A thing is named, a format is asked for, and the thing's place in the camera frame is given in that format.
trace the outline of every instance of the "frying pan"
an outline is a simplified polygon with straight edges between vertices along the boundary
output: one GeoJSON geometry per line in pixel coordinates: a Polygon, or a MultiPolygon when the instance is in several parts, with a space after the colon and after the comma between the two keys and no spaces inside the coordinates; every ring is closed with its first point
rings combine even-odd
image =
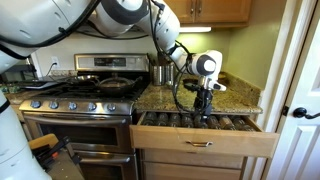
{"type": "Polygon", "coordinates": [[[88,85],[94,84],[97,85],[100,83],[99,76],[96,75],[83,75],[83,76],[73,76],[66,79],[66,82],[73,85],[88,85]]]}
{"type": "Polygon", "coordinates": [[[111,96],[123,96],[129,92],[135,84],[142,80],[142,76],[136,80],[130,80],[122,77],[113,77],[101,81],[98,85],[100,91],[111,96]]]}

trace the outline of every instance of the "oven window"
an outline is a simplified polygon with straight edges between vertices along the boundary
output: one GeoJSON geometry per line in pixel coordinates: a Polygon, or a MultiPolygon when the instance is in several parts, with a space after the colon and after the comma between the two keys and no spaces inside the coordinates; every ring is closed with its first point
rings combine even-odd
{"type": "Polygon", "coordinates": [[[120,166],[80,163],[80,167],[86,180],[122,180],[120,166]]]}
{"type": "Polygon", "coordinates": [[[68,136],[73,143],[118,145],[115,128],[46,124],[40,128],[43,134],[53,133],[58,139],[68,136]]]}

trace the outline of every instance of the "upper cabinet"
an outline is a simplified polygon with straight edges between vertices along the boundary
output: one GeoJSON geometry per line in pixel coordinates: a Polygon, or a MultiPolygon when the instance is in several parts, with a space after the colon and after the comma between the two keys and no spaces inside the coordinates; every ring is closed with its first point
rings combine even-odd
{"type": "Polygon", "coordinates": [[[251,0],[166,0],[182,26],[248,25],[251,0]]]}

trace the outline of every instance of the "stove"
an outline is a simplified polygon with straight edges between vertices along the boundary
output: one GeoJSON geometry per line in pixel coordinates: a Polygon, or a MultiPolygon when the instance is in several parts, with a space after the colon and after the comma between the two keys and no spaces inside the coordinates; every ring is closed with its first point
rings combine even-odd
{"type": "Polygon", "coordinates": [[[146,54],[76,54],[78,76],[97,75],[99,81],[118,77],[137,81],[129,92],[119,96],[107,95],[94,83],[63,84],[24,101],[22,111],[86,114],[126,114],[134,111],[134,103],[150,83],[149,61],[146,54]]]}
{"type": "Polygon", "coordinates": [[[76,54],[78,75],[99,81],[118,77],[137,81],[128,93],[107,95],[94,83],[63,84],[25,100],[20,110],[32,138],[53,133],[70,138],[82,158],[85,179],[138,180],[138,161],[129,126],[138,121],[134,103],[150,83],[146,54],[76,54]]]}

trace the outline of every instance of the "open drawer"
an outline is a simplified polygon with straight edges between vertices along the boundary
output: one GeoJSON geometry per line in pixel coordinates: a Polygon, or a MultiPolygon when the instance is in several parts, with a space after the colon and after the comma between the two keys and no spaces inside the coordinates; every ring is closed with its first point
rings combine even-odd
{"type": "Polygon", "coordinates": [[[254,132],[146,126],[142,125],[146,113],[141,115],[137,125],[130,125],[134,148],[271,158],[279,139],[279,134],[263,132],[247,116],[241,118],[255,129],[254,132]]]}

